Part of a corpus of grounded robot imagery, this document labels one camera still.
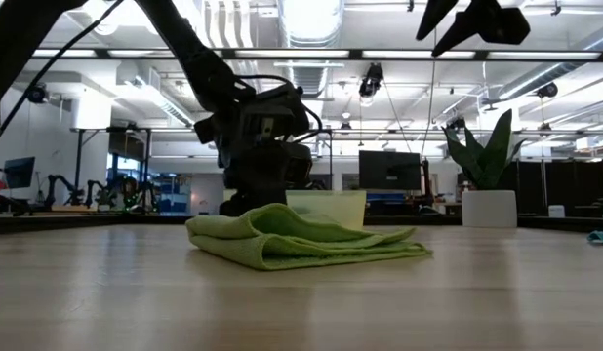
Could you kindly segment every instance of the clear plastic bin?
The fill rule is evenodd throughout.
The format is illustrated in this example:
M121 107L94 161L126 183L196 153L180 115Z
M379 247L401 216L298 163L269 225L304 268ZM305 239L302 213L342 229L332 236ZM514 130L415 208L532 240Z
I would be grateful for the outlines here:
M228 200L236 190L225 190ZM367 192L364 190L287 190L289 207L306 219L332 219L345 228L360 230L364 222Z

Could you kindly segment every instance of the green leaf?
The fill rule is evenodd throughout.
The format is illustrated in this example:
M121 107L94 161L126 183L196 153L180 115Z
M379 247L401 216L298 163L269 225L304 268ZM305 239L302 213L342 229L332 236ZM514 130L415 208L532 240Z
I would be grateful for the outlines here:
M505 162L506 167L507 167L507 165L509 165L510 162L512 162L512 159L514 158L514 156L516 156L518 151L520 151L520 148L523 146L523 142L525 142L525 141L527 141L527 139L522 139L514 145L514 149L512 150L512 153L509 155L509 157L507 158L507 161Z
M490 139L481 154L481 157L477 160L477 163L482 169L486 168L486 165L492 161L495 157L498 157L500 153L503 153L503 161L507 157L507 149L509 147L509 140L512 132L512 110L509 109L505 112L499 120L497 125L490 135Z
M464 128L464 134L466 135L466 148L468 148L468 151L470 151L475 159L478 159L484 151L484 146L475 139L475 136L468 128Z
M442 129L447 137L447 147L451 158L456 161L457 164L462 166L465 175L470 175L468 178L477 185L479 177L482 175L482 170L477 165L477 161L473 158L473 155L468 151L466 146L460 143L458 135L454 131Z
M479 179L480 190L495 189L507 166L507 149L511 138L512 110L507 110L497 121L490 140L477 164L483 170Z

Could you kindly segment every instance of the wooden table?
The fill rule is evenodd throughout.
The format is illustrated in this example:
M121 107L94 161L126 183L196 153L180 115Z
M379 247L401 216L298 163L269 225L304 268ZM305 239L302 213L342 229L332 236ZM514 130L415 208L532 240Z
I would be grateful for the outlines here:
M258 272L182 226L0 235L0 350L603 350L603 247L422 227L434 257Z

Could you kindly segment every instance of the robot arm in background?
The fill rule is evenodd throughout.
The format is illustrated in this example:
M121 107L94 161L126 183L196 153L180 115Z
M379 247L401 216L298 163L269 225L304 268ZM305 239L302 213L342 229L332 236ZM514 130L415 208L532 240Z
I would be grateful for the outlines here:
M82 196L84 195L83 190L78 190L72 185L67 179L65 179L62 175L48 175L48 196L46 197L46 201L44 201L44 207L50 209L52 205L57 201L55 198L55 185L57 184L57 180L60 180L67 191L69 191L69 199L64 203L64 205L70 204L72 206L78 206L82 204Z
M87 181L87 200L85 200L85 206L87 209L91 208L91 205L94 203L94 185L98 186L100 191L107 191L104 185L97 180L88 180Z

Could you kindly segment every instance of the workbench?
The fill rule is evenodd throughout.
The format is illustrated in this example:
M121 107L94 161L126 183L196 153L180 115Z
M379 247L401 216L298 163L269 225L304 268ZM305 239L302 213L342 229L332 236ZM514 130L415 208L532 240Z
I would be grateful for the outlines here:
M603 350L603 247L584 233L413 239L434 256L259 272L181 225L0 234L0 350Z

